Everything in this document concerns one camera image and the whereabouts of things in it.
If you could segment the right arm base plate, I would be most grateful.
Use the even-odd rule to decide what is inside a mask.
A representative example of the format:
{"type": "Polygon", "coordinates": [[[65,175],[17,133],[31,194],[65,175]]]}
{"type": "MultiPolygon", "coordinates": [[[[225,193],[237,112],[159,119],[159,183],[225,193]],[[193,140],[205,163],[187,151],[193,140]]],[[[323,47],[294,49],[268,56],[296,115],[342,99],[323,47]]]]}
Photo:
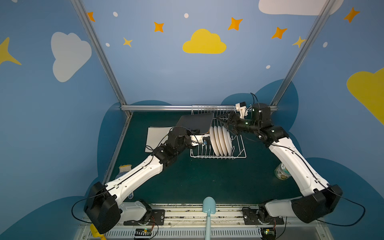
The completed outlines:
{"type": "Polygon", "coordinates": [[[242,208],[245,225],[284,225],[283,217],[271,217],[266,210],[242,208]]]}

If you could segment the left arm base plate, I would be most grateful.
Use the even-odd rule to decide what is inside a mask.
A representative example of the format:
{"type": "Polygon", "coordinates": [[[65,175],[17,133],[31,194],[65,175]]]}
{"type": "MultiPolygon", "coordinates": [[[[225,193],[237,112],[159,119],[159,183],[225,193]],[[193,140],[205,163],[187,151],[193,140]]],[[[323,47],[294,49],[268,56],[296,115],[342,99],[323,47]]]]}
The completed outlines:
{"type": "Polygon", "coordinates": [[[123,223],[124,226],[151,226],[155,225],[163,226],[165,221],[165,210],[152,210],[151,215],[148,213],[143,216],[139,221],[129,220],[123,223]]]}

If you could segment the black square plate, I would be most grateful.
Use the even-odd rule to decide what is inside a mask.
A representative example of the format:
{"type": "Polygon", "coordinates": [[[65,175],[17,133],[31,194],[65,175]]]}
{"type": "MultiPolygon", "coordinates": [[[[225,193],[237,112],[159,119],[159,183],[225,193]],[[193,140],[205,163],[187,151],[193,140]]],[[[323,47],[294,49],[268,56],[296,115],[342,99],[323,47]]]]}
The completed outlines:
{"type": "Polygon", "coordinates": [[[198,134],[207,134],[212,126],[214,113],[195,115],[183,115],[177,122],[177,127],[185,127],[190,131],[198,131],[198,134]]]}

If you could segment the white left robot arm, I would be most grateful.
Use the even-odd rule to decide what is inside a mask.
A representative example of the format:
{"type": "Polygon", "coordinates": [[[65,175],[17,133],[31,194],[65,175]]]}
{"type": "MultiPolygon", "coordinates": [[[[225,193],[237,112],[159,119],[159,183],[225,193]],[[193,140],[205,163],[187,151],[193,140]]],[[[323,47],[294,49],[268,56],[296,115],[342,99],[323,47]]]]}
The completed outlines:
{"type": "Polygon", "coordinates": [[[193,148],[200,133],[198,129],[173,127],[167,134],[168,139],[160,142],[133,170],[104,185],[95,183],[89,190],[84,212],[98,232],[104,234],[111,230],[121,218],[119,206],[128,195],[173,164],[184,150],[193,148]]]}

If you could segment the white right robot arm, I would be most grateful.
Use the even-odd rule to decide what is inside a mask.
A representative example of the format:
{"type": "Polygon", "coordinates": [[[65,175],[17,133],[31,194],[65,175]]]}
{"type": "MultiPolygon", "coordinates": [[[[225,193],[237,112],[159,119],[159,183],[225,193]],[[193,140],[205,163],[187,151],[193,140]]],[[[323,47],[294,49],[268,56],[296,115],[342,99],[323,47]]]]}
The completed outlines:
{"type": "Polygon", "coordinates": [[[334,211],[343,194],[338,185],[331,186],[321,177],[295,147],[289,134],[275,126],[271,108],[266,104],[254,104],[252,117],[246,119],[245,103],[236,105],[236,111],[218,116],[218,120],[233,134],[255,134],[261,142],[287,168],[301,192],[301,197],[272,200],[262,204],[259,216],[262,222],[273,217],[296,217],[311,223],[334,211]]]}

